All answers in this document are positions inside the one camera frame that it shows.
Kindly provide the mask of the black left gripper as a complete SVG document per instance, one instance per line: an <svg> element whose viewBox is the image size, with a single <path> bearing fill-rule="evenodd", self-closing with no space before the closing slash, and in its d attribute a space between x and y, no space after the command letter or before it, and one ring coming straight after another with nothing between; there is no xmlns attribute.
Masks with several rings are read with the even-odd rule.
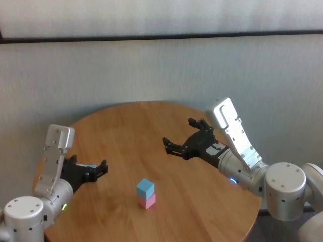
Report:
<svg viewBox="0 0 323 242"><path fill-rule="evenodd" d="M77 163L77 155L72 155L64 159L60 178L71 185L73 192L77 192L84 183L94 183L101 176L107 174L108 169L105 159L99 166L83 165Z"/></svg>

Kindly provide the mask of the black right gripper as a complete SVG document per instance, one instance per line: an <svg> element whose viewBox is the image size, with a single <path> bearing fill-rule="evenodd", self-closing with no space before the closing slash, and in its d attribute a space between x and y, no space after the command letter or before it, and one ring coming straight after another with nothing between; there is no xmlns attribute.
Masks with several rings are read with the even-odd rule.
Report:
<svg viewBox="0 0 323 242"><path fill-rule="evenodd" d="M220 156L227 152L229 147L216 139L213 127L203 118L195 120L190 117L188 124L198 131L191 135L183 145L175 144L163 137L166 153L182 157L184 160L197 157L218 168Z"/></svg>

